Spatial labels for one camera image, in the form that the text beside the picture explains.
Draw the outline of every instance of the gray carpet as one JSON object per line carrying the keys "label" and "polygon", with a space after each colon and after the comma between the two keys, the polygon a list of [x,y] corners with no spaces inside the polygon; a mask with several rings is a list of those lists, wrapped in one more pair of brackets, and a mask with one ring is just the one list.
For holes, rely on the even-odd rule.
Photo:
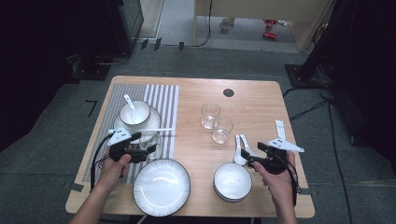
{"label": "gray carpet", "polygon": [[[149,45],[113,65],[106,81],[65,84],[33,130],[0,154],[0,223],[66,223],[65,183],[74,181],[111,78],[117,75],[273,80],[290,88],[285,63],[302,64],[306,53],[263,50],[198,49]],[[92,115],[92,103],[98,101]],[[285,96],[290,117],[320,102],[319,90],[296,90]],[[376,151],[352,147],[341,115],[331,107],[336,152],[346,183],[353,223],[396,223],[395,186],[389,162]],[[316,214],[300,223],[349,223],[347,201],[332,148],[328,106],[291,122]],[[104,216],[128,220],[127,216]],[[262,223],[276,223],[263,218]]]}

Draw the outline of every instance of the person's right hand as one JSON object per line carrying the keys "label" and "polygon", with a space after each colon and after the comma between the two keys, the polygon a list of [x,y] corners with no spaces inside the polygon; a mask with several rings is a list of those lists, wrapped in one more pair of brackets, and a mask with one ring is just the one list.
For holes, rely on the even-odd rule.
{"label": "person's right hand", "polygon": [[[295,157],[292,151],[287,152],[288,161],[295,167]],[[288,171],[272,175],[258,162],[253,162],[254,168],[262,176],[262,183],[268,186],[275,206],[293,206],[291,179]]]}

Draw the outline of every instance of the human hand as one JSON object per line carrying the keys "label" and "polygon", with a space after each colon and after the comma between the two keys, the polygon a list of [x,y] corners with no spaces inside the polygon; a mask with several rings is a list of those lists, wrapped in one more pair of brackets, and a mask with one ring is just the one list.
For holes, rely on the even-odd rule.
{"label": "human hand", "polygon": [[[295,156],[292,151],[287,152],[288,161],[295,167]],[[259,162],[253,162],[254,168],[262,176],[262,183],[268,186],[273,203],[276,207],[293,206],[290,174],[287,170],[279,175],[268,173]]]}
{"label": "human hand", "polygon": [[102,166],[102,173],[100,174],[95,188],[101,188],[107,194],[113,191],[119,184],[120,175],[127,175],[130,160],[131,155],[129,154],[123,155],[117,162],[110,158],[105,159]]}

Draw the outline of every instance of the tabletop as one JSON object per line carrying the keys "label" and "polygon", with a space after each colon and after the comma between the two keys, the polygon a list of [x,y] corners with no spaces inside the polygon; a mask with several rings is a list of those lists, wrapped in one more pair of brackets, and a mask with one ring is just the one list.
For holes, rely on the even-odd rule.
{"label": "tabletop", "polygon": [[[66,211],[76,213],[90,193],[89,181],[83,181],[86,167],[94,150],[94,144],[110,103],[111,93],[117,84],[153,84],[178,87],[177,120],[172,159],[183,165],[191,179],[191,194],[174,216],[202,217],[275,217],[276,210],[267,187],[254,169],[248,169],[252,177],[252,189],[241,202],[223,201],[213,188],[213,175],[224,163],[233,162],[234,136],[244,134],[259,157],[264,152],[257,149],[258,142],[277,138],[275,120],[283,120],[286,139],[295,144],[288,112],[278,83],[274,81],[233,80],[182,77],[114,77],[92,131],[86,152],[78,169],[75,183],[83,185],[81,192],[72,190],[66,203]],[[231,90],[233,96],[224,94]],[[207,102],[216,103],[221,115],[233,121],[230,140],[217,144],[211,132],[201,125],[201,107]],[[296,169],[302,189],[308,189],[299,153]],[[310,194],[299,194],[295,206],[297,217],[312,217],[315,208]],[[105,214],[144,215],[134,202],[133,183],[121,183],[110,194]]]}

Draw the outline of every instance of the striped placemat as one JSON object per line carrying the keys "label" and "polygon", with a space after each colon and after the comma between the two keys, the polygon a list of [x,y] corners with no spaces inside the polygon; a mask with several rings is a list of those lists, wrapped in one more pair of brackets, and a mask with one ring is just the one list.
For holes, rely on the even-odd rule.
{"label": "striped placemat", "polygon": [[[100,142],[108,136],[108,130],[113,129],[114,121],[120,113],[122,107],[126,104],[123,97],[128,94],[133,100],[141,100],[155,108],[161,116],[160,128],[176,128],[177,121],[177,102],[178,102],[178,86],[173,85],[142,85],[142,84],[115,84],[111,92],[110,100],[102,121],[102,125],[97,134],[93,145],[92,153],[89,158],[87,167],[84,172],[83,182],[91,181],[91,164],[94,153],[99,147]],[[163,154],[162,159],[173,159],[175,132],[160,132],[163,138]],[[102,146],[96,160],[100,160],[105,156],[106,143]],[[131,163],[128,175],[125,176],[122,183],[133,183],[138,172],[150,161],[140,162],[138,164]],[[96,167],[96,179],[101,170]]]}

